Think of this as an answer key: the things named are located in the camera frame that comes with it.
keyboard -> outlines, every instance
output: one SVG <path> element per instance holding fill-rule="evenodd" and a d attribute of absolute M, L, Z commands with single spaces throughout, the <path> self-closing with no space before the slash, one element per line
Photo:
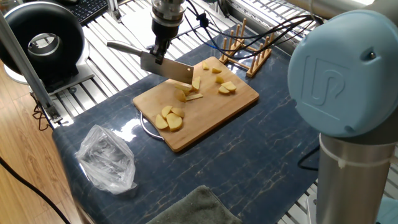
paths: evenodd
<path fill-rule="evenodd" d="M 80 0 L 78 4 L 67 6 L 67 8 L 83 26 L 104 13 L 108 9 L 108 4 L 106 0 Z"/>

knife handle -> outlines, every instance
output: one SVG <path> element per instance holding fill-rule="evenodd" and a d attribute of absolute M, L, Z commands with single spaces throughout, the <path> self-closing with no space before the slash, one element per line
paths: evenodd
<path fill-rule="evenodd" d="M 116 50 L 119 50 L 119 51 L 122 51 L 125 53 L 134 54 L 137 56 L 141 56 L 141 54 L 142 54 L 142 50 L 140 50 L 136 47 L 133 47 L 129 44 L 126 44 L 124 42 L 121 42 L 121 41 L 110 40 L 106 43 L 106 45 L 108 47 L 111 47 L 113 49 L 116 49 Z"/>

countertop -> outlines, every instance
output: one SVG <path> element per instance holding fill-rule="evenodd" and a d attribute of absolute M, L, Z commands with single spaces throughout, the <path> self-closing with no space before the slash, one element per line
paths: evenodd
<path fill-rule="evenodd" d="M 220 53 L 201 45 L 179 58 L 194 65 Z M 276 223 L 315 181 L 317 173 L 301 170 L 297 161 L 318 145 L 318 133 L 296 112 L 287 88 L 290 57 L 274 47 L 253 78 L 228 67 L 259 94 L 257 103 L 233 116 L 179 153 L 148 136 L 135 96 L 165 79 L 149 75 L 54 130 L 74 199 L 96 223 L 147 223 L 199 185 L 208 186 L 244 223 Z M 240 61 L 250 65 L 251 59 Z M 135 155 L 138 187 L 112 195 L 93 187 L 75 153 L 95 125 L 122 137 Z M 146 122 L 151 131 L 155 129 Z"/>

cleaver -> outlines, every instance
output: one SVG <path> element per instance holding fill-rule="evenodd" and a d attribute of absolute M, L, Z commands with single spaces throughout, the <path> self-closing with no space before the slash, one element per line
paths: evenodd
<path fill-rule="evenodd" d="M 141 58 L 141 69 L 152 72 L 154 74 L 171 78 L 173 80 L 192 84 L 193 67 L 176 62 L 167 58 L 163 59 L 163 63 L 159 65 L 155 62 L 156 57 L 148 52 L 142 51 L 136 47 L 121 41 L 108 41 L 108 47 L 113 49 L 134 54 Z"/>

sliced potato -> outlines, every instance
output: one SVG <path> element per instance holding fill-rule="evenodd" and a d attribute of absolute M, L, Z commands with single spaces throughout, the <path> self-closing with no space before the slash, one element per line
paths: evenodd
<path fill-rule="evenodd" d="M 213 72 L 213 73 L 215 73 L 215 74 L 218 74 L 218 73 L 222 72 L 222 70 L 219 69 L 219 68 L 212 68 L 212 69 L 211 69 L 211 72 Z"/>
<path fill-rule="evenodd" d="M 185 116 L 185 113 L 181 108 L 172 108 L 172 112 L 179 115 L 181 118 Z"/>
<path fill-rule="evenodd" d="M 182 118 L 176 114 L 170 113 L 166 117 L 171 131 L 177 131 L 182 127 Z"/>
<path fill-rule="evenodd" d="M 179 84 L 179 83 L 174 84 L 174 87 L 176 89 L 182 90 L 185 93 L 185 95 L 188 95 L 189 92 L 192 89 L 192 86 L 186 86 L 186 85 L 182 85 L 182 84 Z"/>
<path fill-rule="evenodd" d="M 235 92 L 235 90 L 236 90 L 236 86 L 231 81 L 223 83 L 221 85 L 223 87 L 225 87 L 227 90 L 229 90 L 230 92 Z"/>
<path fill-rule="evenodd" d="M 170 113 L 171 110 L 172 110 L 172 106 L 165 106 L 165 107 L 162 109 L 162 117 L 163 117 L 164 119 L 166 119 L 166 116 Z"/>
<path fill-rule="evenodd" d="M 186 102 L 187 101 L 187 97 L 185 96 L 184 91 L 182 90 L 175 90 L 174 91 L 174 97 L 176 99 L 178 99 L 181 102 Z"/>
<path fill-rule="evenodd" d="M 158 114 L 156 116 L 155 126 L 159 129 L 165 129 L 169 126 L 169 124 L 167 124 L 166 120 L 160 114 Z"/>
<path fill-rule="evenodd" d="M 200 77 L 196 77 L 192 81 L 192 89 L 195 90 L 195 91 L 198 91 L 199 90 L 199 86 L 200 86 Z"/>
<path fill-rule="evenodd" d="M 219 93 L 222 93 L 222 94 L 228 94 L 229 93 L 229 90 L 227 90 L 225 87 L 223 87 L 223 86 L 220 86 L 219 88 L 218 88 L 218 92 Z"/>
<path fill-rule="evenodd" d="M 224 83 L 224 78 L 222 78 L 222 77 L 220 77 L 220 76 L 216 76 L 216 82 L 217 83 L 220 83 L 220 84 L 223 84 Z"/>
<path fill-rule="evenodd" d="M 202 98 L 202 97 L 203 97 L 203 95 L 200 94 L 200 93 L 195 94 L 195 95 L 190 95 L 190 96 L 187 96 L 187 101 L 199 99 L 199 98 Z"/>
<path fill-rule="evenodd" d="M 202 61 L 202 62 L 201 62 L 201 67 L 202 67 L 204 70 L 209 70 L 209 66 L 207 65 L 207 63 L 206 63 L 205 61 Z"/>

